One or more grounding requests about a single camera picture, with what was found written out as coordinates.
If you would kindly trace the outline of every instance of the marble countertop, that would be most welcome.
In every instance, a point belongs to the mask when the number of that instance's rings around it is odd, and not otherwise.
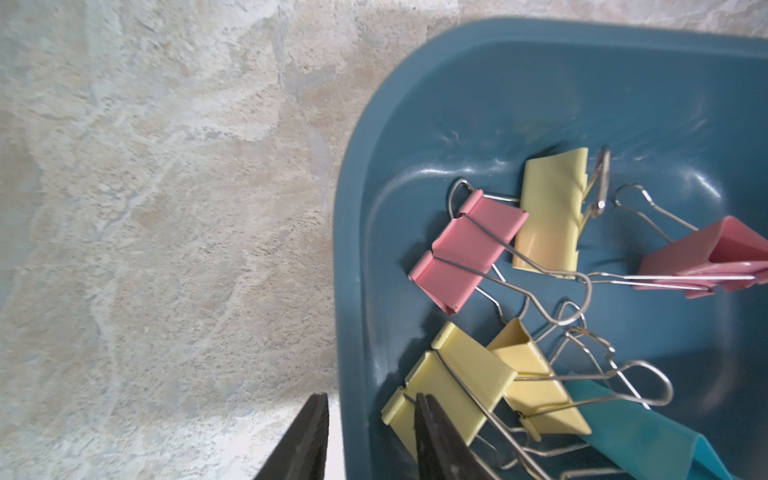
[[[0,3],[0,478],[252,478],[330,392],[331,216],[409,52],[493,15],[768,36],[764,0]]]

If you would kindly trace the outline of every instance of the blue plastic tray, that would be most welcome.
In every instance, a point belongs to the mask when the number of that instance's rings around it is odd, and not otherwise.
[[[336,196],[348,478],[416,476],[379,410],[446,320],[406,272],[447,224],[454,179],[516,194],[526,158],[587,146],[592,168],[608,144],[612,190],[639,182],[699,227],[733,214],[768,236],[767,141],[766,41],[494,19],[441,35],[404,60],[363,112]],[[686,233],[659,221],[674,237]],[[581,238],[580,270],[633,272],[662,245],[642,220],[610,207]],[[581,301],[578,285],[513,271],[504,257],[498,264],[553,313],[563,296]],[[488,289],[510,315],[521,304]],[[617,359],[664,369],[676,397],[659,411],[702,432],[735,475],[751,480],[768,478],[766,312],[765,286],[686,300],[596,285],[588,319]],[[452,320],[480,342],[500,328],[479,295]],[[543,322],[534,311],[525,317],[530,329]],[[572,353],[562,365],[577,368],[578,360]]]

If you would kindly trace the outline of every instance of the silver wire loop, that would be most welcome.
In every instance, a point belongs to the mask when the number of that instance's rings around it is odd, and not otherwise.
[[[579,312],[579,316],[577,317],[577,319],[579,319],[579,320],[580,320],[580,323],[581,323],[581,326],[582,326],[582,327],[584,327],[584,328],[587,328],[587,319],[586,319],[586,317],[584,317],[584,314],[581,312],[581,309],[579,308],[579,306],[578,306],[578,305],[576,304],[576,302],[574,302],[573,300],[565,300],[563,303],[561,303],[561,304],[560,304],[560,307],[558,308],[558,313],[557,313],[557,315],[556,315],[556,317],[557,317],[557,319],[558,319],[558,322],[561,322],[561,321],[562,321],[562,319],[563,319],[563,313],[565,313],[565,307],[566,307],[566,306],[569,306],[569,305],[570,305],[570,306],[573,306],[573,307],[574,307],[574,309],[575,309],[577,312]],[[542,332],[542,333],[538,334],[538,335],[537,335],[537,336],[536,336],[536,337],[533,339],[533,341],[534,341],[534,342],[536,342],[536,343],[539,343],[539,342],[541,342],[541,341],[542,341],[544,338],[546,338],[546,337],[547,337],[547,336],[548,336],[550,333],[552,333],[552,331],[554,331],[554,329],[558,328],[558,326],[559,326],[559,325],[556,325],[556,324],[554,324],[554,323],[551,323],[551,324],[549,325],[549,327],[548,327],[548,328],[547,328],[547,329],[546,329],[544,332]]]
[[[579,375],[553,375],[553,376],[525,376],[525,375],[518,375],[517,378],[515,378],[516,382],[539,382],[539,381],[546,381],[546,380],[559,380],[561,382],[567,382],[570,380],[602,380],[602,379],[609,379],[615,376],[618,376],[619,373],[625,372],[626,370],[629,370],[634,367],[642,367],[645,369],[650,370],[651,372],[655,373],[657,377],[661,380],[661,382],[664,384],[664,394],[658,398],[658,399],[647,399],[643,397],[636,397],[627,395],[625,393],[614,393],[613,395],[606,395],[602,397],[597,397],[595,399],[588,399],[588,400],[581,400],[580,402],[573,402],[569,403],[567,405],[560,405],[560,406],[552,406],[552,407],[546,407],[541,410],[538,410],[536,413],[532,413],[530,415],[521,415],[521,418],[523,419],[530,419],[532,417],[536,417],[539,415],[546,415],[548,413],[552,412],[559,412],[560,410],[565,409],[572,409],[574,407],[583,406],[583,405],[590,405],[592,403],[602,403],[602,402],[610,402],[612,400],[627,400],[628,402],[635,402],[635,403],[643,403],[648,404],[649,406],[665,406],[668,405],[672,398],[674,397],[674,388],[672,386],[672,382],[667,378],[666,375],[664,375],[664,372],[659,370],[656,366],[654,366],[650,362],[646,362],[645,360],[629,360],[624,365],[616,368],[616,369],[610,369],[607,372],[604,373],[588,373],[585,375],[579,374]]]
[[[658,205],[656,205],[655,202],[654,202],[654,199],[652,199],[650,197],[650,194],[648,193],[648,191],[645,190],[645,187],[643,187],[640,184],[625,184],[625,185],[620,186],[618,189],[616,189],[616,193],[614,194],[614,205],[616,205],[617,207],[620,207],[620,208],[625,208],[625,209],[629,210],[630,212],[638,215],[640,218],[645,220],[649,225],[651,225],[654,228],[654,230],[656,230],[657,233],[659,233],[659,235],[664,237],[664,239],[667,242],[672,243],[673,240],[670,238],[669,235],[667,235],[661,229],[661,227],[656,225],[656,223],[653,220],[651,220],[648,217],[648,215],[644,214],[643,212],[640,212],[639,210],[635,210],[634,208],[627,207],[626,205],[624,205],[623,203],[621,203],[619,201],[619,194],[621,193],[621,191],[623,189],[628,188],[628,187],[632,187],[632,188],[638,189],[640,191],[640,193],[643,194],[643,197],[645,198],[645,201],[647,201],[648,204],[651,207],[653,207],[653,209],[656,210],[657,212],[659,212],[660,214],[665,215],[665,216],[671,218],[672,220],[678,222],[680,225],[682,225],[682,226],[684,226],[686,228],[689,228],[689,229],[693,230],[694,232],[699,230],[698,228],[694,227],[693,225],[691,225],[687,221],[683,220],[682,218],[678,217],[677,215],[671,214],[670,212],[666,211],[664,208],[659,207]]]
[[[578,338],[581,337],[581,336],[588,336],[589,338],[593,339],[594,341],[600,343],[606,349],[606,353],[605,353],[605,357],[604,358],[605,358],[605,361],[607,362],[607,364],[611,367],[611,369],[617,370],[617,376],[621,379],[621,381],[629,389],[629,391],[632,392],[632,395],[634,395],[638,399],[641,399],[642,397],[641,397],[640,393],[637,391],[637,389],[634,388],[634,386],[630,383],[630,381],[627,378],[627,376],[624,374],[624,372],[622,372],[619,369],[619,366],[614,361],[614,356],[616,355],[616,349],[614,348],[614,346],[610,342],[608,342],[606,339],[604,339],[601,336],[596,335],[595,333],[591,332],[590,330],[588,330],[586,328],[580,328],[580,327],[577,327],[577,326],[571,327],[569,329],[566,329],[565,330],[565,335],[564,335],[564,338],[563,338],[563,343],[559,347],[559,350],[558,350],[558,356],[560,355],[560,353],[562,353],[563,347],[565,346],[565,344],[568,341],[571,341],[572,343],[574,343],[577,346],[579,346],[579,348],[581,348],[581,350],[589,357],[590,361],[592,361],[592,364],[596,367],[598,372],[604,373],[603,369],[600,367],[600,363],[598,363],[598,361],[594,358],[594,355],[592,355],[592,352],[586,347],[585,344],[583,344],[583,342],[578,340]],[[553,358],[553,360],[550,362],[550,365],[556,359],[557,359],[557,356],[555,358]],[[609,389],[613,389],[611,387],[611,384],[608,383],[607,379],[604,379],[603,383]],[[646,409],[650,410],[650,406],[646,402],[643,402],[643,406]]]
[[[475,187],[472,186],[472,184],[469,183],[469,180],[466,178],[459,178],[457,181],[453,182],[453,185],[451,185],[451,189],[448,190],[448,215],[451,216],[451,219],[456,218],[456,215],[453,213],[453,196],[458,190],[460,186],[464,185],[467,187],[467,190],[469,192],[474,192],[477,190]],[[482,195],[485,198],[490,198],[492,200],[499,200],[502,202],[509,202],[510,204],[519,204],[520,199],[517,197],[508,197],[507,195],[499,195],[499,194],[487,194],[483,193]]]
[[[507,320],[504,317],[504,311],[502,310],[502,305],[496,300],[490,293],[486,292],[479,286],[475,287],[475,290],[482,293],[482,295],[487,298],[488,300],[491,300],[493,304],[496,306],[496,314],[498,315],[498,321],[502,323],[503,326],[506,326],[507,323],[509,323],[509,320]],[[523,301],[523,306],[520,309],[520,313],[517,314],[515,318],[522,320],[525,314],[528,312],[528,305],[531,303],[531,299],[528,297],[525,297],[525,300]]]
[[[528,431],[523,429],[522,427],[521,427],[521,430],[522,431],[520,433],[526,434],[526,437],[530,439],[530,436],[528,436]],[[500,460],[501,454],[492,443],[490,443],[488,440],[484,439],[480,435],[477,435],[475,438],[483,442],[487,447],[489,447],[493,451],[493,457],[494,457],[494,460],[496,461],[496,466],[498,467],[498,469],[509,470],[510,468],[514,467],[519,463],[517,458],[512,459],[510,462],[502,463]],[[564,455],[566,453],[576,452],[577,450],[586,449],[587,447],[589,447],[588,443],[576,443],[566,447],[560,447],[557,449],[549,449],[549,450],[533,449],[527,445],[522,446],[523,450],[525,450],[526,452],[532,453],[533,455],[536,455],[537,457],[542,457],[542,458],[550,458],[558,455]]]

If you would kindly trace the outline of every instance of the tray rim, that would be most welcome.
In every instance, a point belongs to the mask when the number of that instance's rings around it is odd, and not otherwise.
[[[347,478],[364,480],[372,477],[365,363],[360,361],[365,358],[361,214],[371,156],[395,109],[429,72],[474,48],[511,41],[768,58],[768,40],[764,38],[530,18],[490,18],[460,25],[438,35],[403,59],[381,83],[360,115],[344,154],[336,188],[333,282]]]

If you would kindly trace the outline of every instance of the pink binder clip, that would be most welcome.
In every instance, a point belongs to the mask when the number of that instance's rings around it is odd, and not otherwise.
[[[622,188],[634,187],[641,191],[645,200],[658,212],[690,228],[694,232],[672,241],[645,214],[631,209],[618,201]],[[648,192],[638,184],[628,184],[616,191],[617,206],[627,208],[648,222],[669,245],[643,257],[637,275],[614,275],[620,280],[595,281],[594,283],[623,283],[638,290],[676,289],[685,290],[687,298],[712,295],[713,287],[720,285],[726,291],[748,288],[755,283],[768,283],[768,240],[735,217],[725,217],[710,226],[698,230],[690,223],[656,205]]]
[[[461,184],[466,185],[472,193],[459,209],[459,216],[454,217],[451,199]],[[483,190],[475,189],[464,179],[457,181],[449,194],[451,222],[432,244],[432,250],[424,254],[408,275],[449,315],[464,306],[480,284],[482,276],[435,257],[487,273],[505,247],[482,227],[509,243],[528,218],[523,210],[496,200],[514,201],[507,197],[486,195]]]

